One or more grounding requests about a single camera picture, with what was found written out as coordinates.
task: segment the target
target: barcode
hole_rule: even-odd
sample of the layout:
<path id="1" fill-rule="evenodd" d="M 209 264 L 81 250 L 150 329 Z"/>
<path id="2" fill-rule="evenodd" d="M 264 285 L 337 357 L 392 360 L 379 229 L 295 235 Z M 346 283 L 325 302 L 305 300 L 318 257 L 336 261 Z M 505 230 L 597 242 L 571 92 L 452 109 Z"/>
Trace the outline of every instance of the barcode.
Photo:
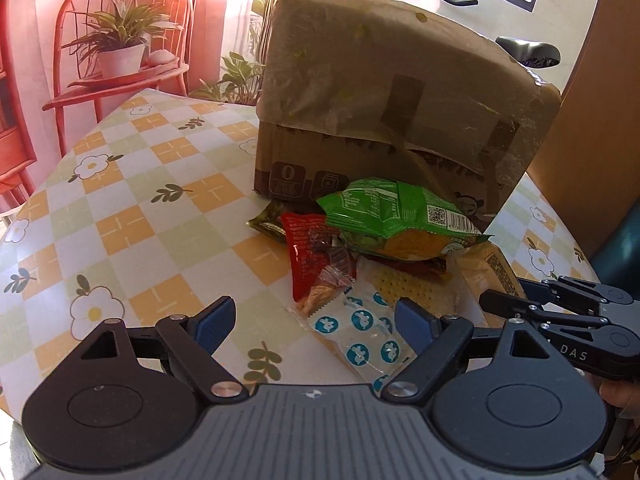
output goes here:
<path id="1" fill-rule="evenodd" d="M 484 260 L 494 270 L 495 275 L 498 277 L 498 280 L 500 280 L 500 284 L 504 287 L 504 291 L 510 296 L 517 297 L 518 291 L 516 290 L 515 286 L 513 286 L 513 283 L 511 282 L 507 271 L 502 266 L 498 256 L 496 256 L 495 253 L 492 253 L 489 254 L 489 256 L 487 256 Z"/>
<path id="2" fill-rule="evenodd" d="M 447 226 L 447 212 L 441 207 L 433 205 L 427 206 L 427 220 L 431 224 L 440 225 L 442 227 Z"/>
<path id="3" fill-rule="evenodd" d="M 469 221 L 469 218 L 452 211 L 447 211 L 447 229 L 457 233 L 480 234 L 480 231 Z"/>

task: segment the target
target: tablecloth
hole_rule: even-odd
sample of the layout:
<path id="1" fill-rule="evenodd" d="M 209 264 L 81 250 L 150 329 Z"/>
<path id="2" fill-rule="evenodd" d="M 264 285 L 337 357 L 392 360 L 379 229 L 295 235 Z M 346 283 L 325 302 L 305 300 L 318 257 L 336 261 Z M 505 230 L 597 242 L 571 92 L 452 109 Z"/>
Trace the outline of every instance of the tablecloth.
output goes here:
<path id="1" fill-rule="evenodd" d="M 0 409 L 19 421 L 103 319 L 149 326 L 224 294 L 238 319 L 214 357 L 235 377 L 255 380 L 260 358 L 269 382 L 356 380 L 286 311 L 286 248 L 245 225 L 268 203 L 253 191 L 257 125 L 253 107 L 147 89 L 65 155 L 0 242 Z M 527 175 L 487 232 L 521 277 L 596 281 Z"/>

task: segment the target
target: red snack packet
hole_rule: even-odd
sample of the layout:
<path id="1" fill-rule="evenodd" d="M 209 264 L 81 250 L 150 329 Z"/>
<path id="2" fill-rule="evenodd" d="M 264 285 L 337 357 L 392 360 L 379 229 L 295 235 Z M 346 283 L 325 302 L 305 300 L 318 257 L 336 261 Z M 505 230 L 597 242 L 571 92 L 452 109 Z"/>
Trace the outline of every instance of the red snack packet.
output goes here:
<path id="1" fill-rule="evenodd" d="M 345 269 L 348 275 L 353 275 L 347 249 L 333 247 L 340 230 L 327 225 L 324 215 L 283 213 L 280 219 L 287 235 L 293 299 L 296 302 L 308 296 L 311 287 L 326 266 Z"/>

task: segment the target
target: human hand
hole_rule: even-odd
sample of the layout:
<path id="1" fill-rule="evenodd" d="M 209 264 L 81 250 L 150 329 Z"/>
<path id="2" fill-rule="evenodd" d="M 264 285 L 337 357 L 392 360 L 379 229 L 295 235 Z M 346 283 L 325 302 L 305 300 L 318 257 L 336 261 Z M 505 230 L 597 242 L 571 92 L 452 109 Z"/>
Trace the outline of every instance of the human hand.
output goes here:
<path id="1" fill-rule="evenodd" d="M 626 381 L 602 381 L 600 396 L 603 400 L 622 408 L 620 416 L 632 418 L 640 425 L 640 384 Z"/>

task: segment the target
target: packing tape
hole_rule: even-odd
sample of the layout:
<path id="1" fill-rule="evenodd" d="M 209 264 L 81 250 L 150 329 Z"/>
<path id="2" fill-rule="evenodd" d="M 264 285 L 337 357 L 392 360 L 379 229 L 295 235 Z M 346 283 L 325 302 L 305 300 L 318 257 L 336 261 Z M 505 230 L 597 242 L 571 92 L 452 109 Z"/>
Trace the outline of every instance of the packing tape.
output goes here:
<path id="1" fill-rule="evenodd" d="M 393 144 L 398 150 L 405 149 L 404 137 L 414 121 L 425 84 L 424 81 L 402 74 L 395 74 L 391 82 L 391 91 L 380 122 L 401 137 L 393 138 Z M 484 171 L 487 216 L 495 216 L 500 209 L 495 167 L 509 151 L 519 127 L 520 124 L 515 121 L 498 120 L 478 156 Z"/>
<path id="2" fill-rule="evenodd" d="M 491 135 L 489 135 L 489 139 L 478 155 L 478 160 L 484 171 L 487 216 L 495 216 L 500 209 L 500 195 L 498 193 L 498 179 L 495 167 L 509 151 L 519 127 L 520 124 L 515 121 L 498 120 Z"/>
<path id="3" fill-rule="evenodd" d="M 404 137 L 409 126 L 414 122 L 425 85 L 424 81 L 414 77 L 395 74 L 380 122 Z"/>

